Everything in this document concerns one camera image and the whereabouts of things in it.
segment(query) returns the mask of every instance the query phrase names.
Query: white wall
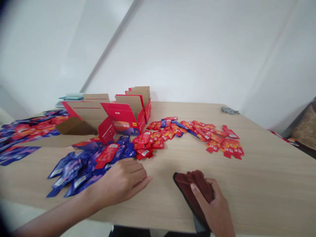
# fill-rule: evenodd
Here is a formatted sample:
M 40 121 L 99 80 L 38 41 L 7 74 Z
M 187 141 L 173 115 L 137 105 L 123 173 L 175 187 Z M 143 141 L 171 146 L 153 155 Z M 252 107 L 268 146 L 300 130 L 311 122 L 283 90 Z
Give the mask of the white wall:
M 0 80 L 29 115 L 79 92 L 133 0 L 10 1 L 0 26 Z
M 242 112 L 282 133 L 316 96 L 316 2 L 300 1 Z
M 143 1 L 86 92 L 114 99 L 149 85 L 153 101 L 238 110 L 296 1 Z

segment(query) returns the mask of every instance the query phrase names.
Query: brown cloth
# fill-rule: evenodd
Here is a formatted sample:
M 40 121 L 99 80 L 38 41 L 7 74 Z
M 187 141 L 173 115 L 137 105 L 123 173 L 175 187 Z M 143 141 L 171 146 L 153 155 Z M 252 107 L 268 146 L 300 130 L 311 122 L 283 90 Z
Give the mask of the brown cloth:
M 187 174 L 183 173 L 174 173 L 173 180 L 180 189 L 181 193 L 183 194 L 187 204 L 189 205 L 191 211 L 196 216 L 196 218 L 204 224 L 206 229 L 210 229 L 207 221 L 205 219 L 204 213 L 195 198 L 192 189 L 191 189 L 191 183 L 194 183 L 198 189 L 203 194 L 204 198 L 208 203 L 210 203 L 213 199 L 213 189 L 211 185 L 206 182 L 204 179 L 204 174 L 200 170 L 187 172 Z

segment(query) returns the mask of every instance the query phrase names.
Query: box flap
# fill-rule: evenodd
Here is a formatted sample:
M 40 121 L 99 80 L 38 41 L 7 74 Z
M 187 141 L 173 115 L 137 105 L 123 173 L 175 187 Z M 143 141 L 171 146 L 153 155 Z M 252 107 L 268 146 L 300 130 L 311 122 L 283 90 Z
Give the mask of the box flap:
M 148 91 L 125 91 L 127 95 L 141 95 L 143 97 L 144 107 L 146 107 L 147 102 L 150 100 L 150 93 Z
M 68 102 L 68 105 L 96 131 L 98 130 L 98 126 L 108 117 L 108 114 L 99 102 Z
M 132 91 L 148 91 L 150 92 L 150 87 L 146 86 L 146 87 L 132 87 Z
M 87 139 L 94 138 L 95 135 L 58 135 L 48 138 L 43 138 L 41 140 L 19 143 L 15 146 L 39 146 L 39 147 L 68 147 L 73 144 L 83 142 Z
M 137 118 L 139 111 L 143 108 L 141 98 L 139 96 L 116 95 L 115 99 L 119 104 L 130 105 L 135 118 Z
M 84 101 L 110 103 L 109 94 L 83 94 Z
M 78 117 L 71 117 L 58 124 L 55 128 L 64 135 L 97 135 L 97 130 Z

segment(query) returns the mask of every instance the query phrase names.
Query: red cardboard box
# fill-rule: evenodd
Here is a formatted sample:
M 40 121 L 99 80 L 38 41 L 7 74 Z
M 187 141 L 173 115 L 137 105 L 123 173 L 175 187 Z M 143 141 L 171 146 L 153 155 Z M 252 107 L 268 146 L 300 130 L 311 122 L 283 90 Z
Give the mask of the red cardboard box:
M 67 112 L 75 116 L 55 126 L 61 135 L 18 145 L 67 147 L 96 136 L 104 145 L 115 140 L 117 132 L 112 123 L 112 118 L 108 116 L 101 103 L 63 102 L 63 104 L 67 104 Z
M 112 117 L 119 134 L 138 136 L 145 128 L 145 116 L 140 96 L 117 95 L 116 103 L 102 103 Z
M 142 106 L 144 109 L 145 122 L 148 123 L 151 115 L 150 87 L 132 87 L 125 91 L 126 95 L 141 95 Z

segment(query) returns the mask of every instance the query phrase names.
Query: fingernail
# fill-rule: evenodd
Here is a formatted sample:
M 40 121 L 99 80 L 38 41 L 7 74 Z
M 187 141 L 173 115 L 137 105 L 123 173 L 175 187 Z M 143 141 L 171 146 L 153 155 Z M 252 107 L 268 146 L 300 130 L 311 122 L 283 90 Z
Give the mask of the fingernail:
M 196 188 L 197 188 L 196 185 L 195 185 L 194 183 L 192 183 L 192 184 L 191 184 L 191 189 L 192 189 L 192 190 L 196 190 Z

